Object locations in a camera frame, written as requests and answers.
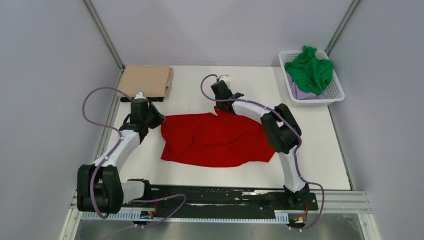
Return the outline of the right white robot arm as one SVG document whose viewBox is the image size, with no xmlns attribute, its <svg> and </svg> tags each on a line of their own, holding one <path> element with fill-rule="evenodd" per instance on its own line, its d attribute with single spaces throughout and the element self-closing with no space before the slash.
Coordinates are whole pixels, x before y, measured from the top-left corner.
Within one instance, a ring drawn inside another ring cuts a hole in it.
<svg viewBox="0 0 424 240">
<path fill-rule="evenodd" d="M 211 85 L 214 101 L 219 110 L 247 117 L 261 124 L 269 146 L 278 154 L 284 176 L 286 204 L 298 209 L 310 193 L 308 183 L 301 178 L 297 150 L 301 141 L 301 129 L 287 105 L 281 103 L 274 108 L 232 93 L 223 80 Z"/>
</svg>

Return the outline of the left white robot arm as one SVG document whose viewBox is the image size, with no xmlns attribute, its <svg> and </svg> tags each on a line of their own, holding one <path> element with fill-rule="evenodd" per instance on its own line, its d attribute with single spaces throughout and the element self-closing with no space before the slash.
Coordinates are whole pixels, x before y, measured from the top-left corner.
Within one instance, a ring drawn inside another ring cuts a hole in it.
<svg viewBox="0 0 424 240">
<path fill-rule="evenodd" d="M 118 129 L 114 145 L 92 164 L 83 164 L 77 171 L 78 210 L 94 212 L 101 218 L 118 213 L 123 204 L 135 200 L 140 206 L 149 206 L 153 193 L 145 188 L 146 181 L 132 179 L 122 182 L 120 170 L 131 153 L 142 143 L 150 129 L 165 121 L 151 101 L 133 99 L 130 113 Z"/>
</svg>

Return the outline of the red t shirt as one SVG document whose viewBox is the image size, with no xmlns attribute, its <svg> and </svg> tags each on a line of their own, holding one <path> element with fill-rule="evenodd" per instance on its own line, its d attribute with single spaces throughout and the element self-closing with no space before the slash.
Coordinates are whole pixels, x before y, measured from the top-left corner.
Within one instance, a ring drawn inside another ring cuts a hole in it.
<svg viewBox="0 0 424 240">
<path fill-rule="evenodd" d="M 214 113 L 169 115 L 160 126 L 164 161 L 231 168 L 248 162 L 269 162 L 270 147 L 260 123 L 216 109 Z"/>
</svg>

